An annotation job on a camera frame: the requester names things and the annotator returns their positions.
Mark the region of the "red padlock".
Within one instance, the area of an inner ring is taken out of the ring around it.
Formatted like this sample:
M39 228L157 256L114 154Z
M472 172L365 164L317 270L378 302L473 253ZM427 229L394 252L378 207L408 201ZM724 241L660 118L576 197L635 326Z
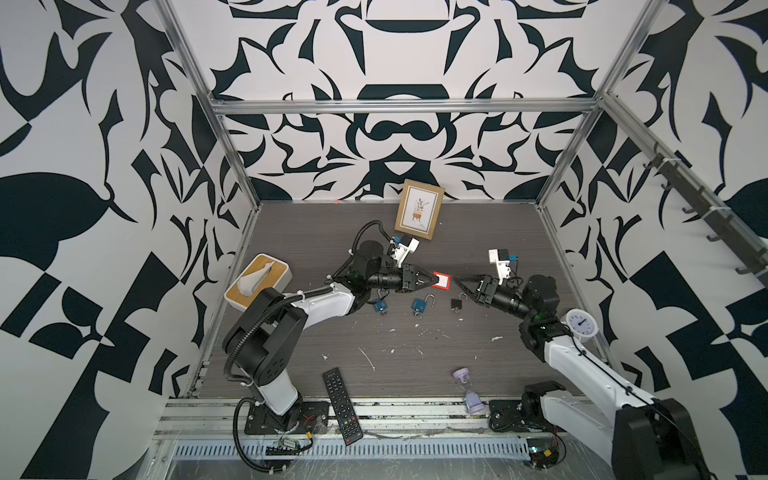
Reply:
M433 288L444 291L448 291L451 288L452 277L450 275L437 271L435 271L433 275L435 277L435 283L432 285Z

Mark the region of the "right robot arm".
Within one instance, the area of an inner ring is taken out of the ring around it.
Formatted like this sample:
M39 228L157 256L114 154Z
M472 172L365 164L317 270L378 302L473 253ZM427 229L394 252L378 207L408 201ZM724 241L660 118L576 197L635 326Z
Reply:
M635 386L589 352L582 342L598 333L596 320L580 309L558 317L554 278L533 275L520 289L489 275L454 282L476 304L520 319L524 346L588 398L583 403L556 382L526 389L530 407L590 448L615 478L714 478L686 408Z

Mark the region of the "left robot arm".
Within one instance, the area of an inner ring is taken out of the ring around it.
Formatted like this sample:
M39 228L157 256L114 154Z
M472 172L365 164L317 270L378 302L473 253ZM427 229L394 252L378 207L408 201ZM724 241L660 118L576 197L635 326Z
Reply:
M262 290L222 341L225 380L247 388L276 416L294 412L300 393L287 366L303 331L358 311L374 290L411 293L436 285L433 273L406 261L418 246L417 238L391 236L381 221L369 221L321 287L288 294Z

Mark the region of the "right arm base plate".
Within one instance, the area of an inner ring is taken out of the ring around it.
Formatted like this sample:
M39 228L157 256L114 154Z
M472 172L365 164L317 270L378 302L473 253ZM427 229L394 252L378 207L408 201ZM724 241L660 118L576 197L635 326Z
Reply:
M546 428L522 416L520 400L491 400L488 427L496 433L541 433Z

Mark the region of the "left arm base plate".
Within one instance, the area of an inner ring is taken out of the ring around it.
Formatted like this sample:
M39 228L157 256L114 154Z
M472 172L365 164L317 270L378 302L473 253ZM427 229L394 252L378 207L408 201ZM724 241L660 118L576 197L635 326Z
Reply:
M266 404L251 405L245 421L246 435L304 434L324 431L328 425L330 403L302 401L285 414L274 413Z

